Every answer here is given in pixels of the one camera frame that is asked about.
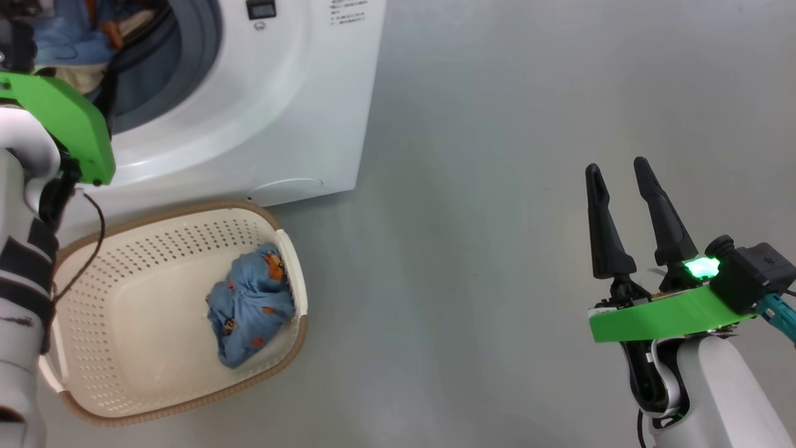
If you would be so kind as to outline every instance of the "basket handle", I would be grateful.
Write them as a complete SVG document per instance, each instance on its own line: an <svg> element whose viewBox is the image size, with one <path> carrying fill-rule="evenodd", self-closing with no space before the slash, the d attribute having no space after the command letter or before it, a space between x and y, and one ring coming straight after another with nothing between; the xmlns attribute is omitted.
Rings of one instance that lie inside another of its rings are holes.
<svg viewBox="0 0 796 448"><path fill-rule="evenodd" d="M66 353L64 351L64 340L60 335L60 325L58 324L58 317L53 319L53 328L51 331L51 338L55 341L55 352L58 356L58 365L60 366L60 376L56 373L53 360L50 359L50 353L39 356L39 371L45 377L47 384L56 392L61 393L66 390L66 380L68 378L68 370L66 368Z"/></svg>
<svg viewBox="0 0 796 448"><path fill-rule="evenodd" d="M293 300L296 303L296 313L299 316L307 314L306 302L306 285L304 285L304 272L301 270L299 263L299 255L293 247L291 237L287 235L283 229L276 231L276 246L279 247L279 252L282 254L285 268L287 269L287 277L291 281L293 288Z"/></svg>

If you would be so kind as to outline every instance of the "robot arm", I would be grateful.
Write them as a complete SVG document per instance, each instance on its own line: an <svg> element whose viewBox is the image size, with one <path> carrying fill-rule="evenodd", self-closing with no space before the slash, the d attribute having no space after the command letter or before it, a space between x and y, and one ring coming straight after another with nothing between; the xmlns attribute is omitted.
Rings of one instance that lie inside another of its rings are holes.
<svg viewBox="0 0 796 448"><path fill-rule="evenodd" d="M634 165L652 217L655 260L668 273L654 296L630 279L635 262L619 240L600 170L589 166L592 266L595 277L614 279L611 298L590 311L595 342L620 343L630 390L658 448L793 448L726 338L736 324L759 314L796 339L796 313L779 299L796 280L796 268L768 244L736 250L724 236L705 250L720 261L718 272L692 274L685 262L698 252L688 231L647 161L637 158ZM643 446L641 429L639 441Z"/></svg>
<svg viewBox="0 0 796 448"><path fill-rule="evenodd" d="M7 126L16 121L14 117L38 124L26 111L0 108L0 136L14 133ZM52 142L46 132L44 137ZM14 149L24 151L25 147ZM37 191L41 192L39 185L37 178L33 178L26 187L20 160L8 150L0 149L2 446L39 447L45 442L44 423L36 408L36 370L53 313L50 282L57 241L54 230L25 203L25 197L34 198Z"/></svg>
<svg viewBox="0 0 796 448"><path fill-rule="evenodd" d="M38 448L40 354L49 350L55 232L77 182L115 171L109 122L64 82L31 76L29 26L0 18L0 446Z"/></svg>

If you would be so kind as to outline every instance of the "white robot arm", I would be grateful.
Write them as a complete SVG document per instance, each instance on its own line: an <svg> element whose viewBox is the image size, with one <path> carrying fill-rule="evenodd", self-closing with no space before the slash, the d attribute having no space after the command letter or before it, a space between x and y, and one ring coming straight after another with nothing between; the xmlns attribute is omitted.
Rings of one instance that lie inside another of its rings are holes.
<svg viewBox="0 0 796 448"><path fill-rule="evenodd" d="M658 265L668 272L653 296L630 279L625 253L608 210L599 168L586 170L594 276L612 278L611 298L591 311L596 342L619 343L630 390L658 448L793 448L793 442L755 377L726 341L735 324L755 314L796 342L796 312L780 294L796 281L796 267L766 243L734 246L724 235L705 250L718 270L697 276L685 262L698 255L668 195L646 159L634 162L638 187L652 217Z"/></svg>
<svg viewBox="0 0 796 448"><path fill-rule="evenodd" d="M649 418L657 448L793 448L794 444L736 348L700 335L676 347L681 419Z"/></svg>
<svg viewBox="0 0 796 448"><path fill-rule="evenodd" d="M54 229L38 216L60 157L27 111L0 107L0 446L41 447L36 370L53 312Z"/></svg>

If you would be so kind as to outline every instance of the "digital display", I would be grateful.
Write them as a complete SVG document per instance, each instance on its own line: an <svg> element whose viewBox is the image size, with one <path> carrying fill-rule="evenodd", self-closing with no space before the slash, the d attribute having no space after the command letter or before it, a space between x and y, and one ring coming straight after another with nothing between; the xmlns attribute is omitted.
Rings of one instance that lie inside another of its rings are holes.
<svg viewBox="0 0 796 448"><path fill-rule="evenodd" d="M256 18L274 17L276 8L272 4L252 6L252 15Z"/></svg>
<svg viewBox="0 0 796 448"><path fill-rule="evenodd" d="M275 0L247 0L246 8L248 9L249 20L276 17Z"/></svg>

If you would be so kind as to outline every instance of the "laundry basket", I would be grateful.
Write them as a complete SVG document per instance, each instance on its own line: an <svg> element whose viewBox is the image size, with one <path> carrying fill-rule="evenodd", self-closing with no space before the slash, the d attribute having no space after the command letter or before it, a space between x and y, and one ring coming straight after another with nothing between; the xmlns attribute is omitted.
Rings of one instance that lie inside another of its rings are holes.
<svg viewBox="0 0 796 448"><path fill-rule="evenodd" d="M59 252L56 286L72 279L98 237ZM282 255L296 313L261 351L230 369L217 358L205 298L233 260L266 242ZM91 267L58 303L53 348L39 368L73 414L122 426L187 411L275 375L298 354L306 326L306 289L291 239L264 209L217 202L110 229Z"/></svg>

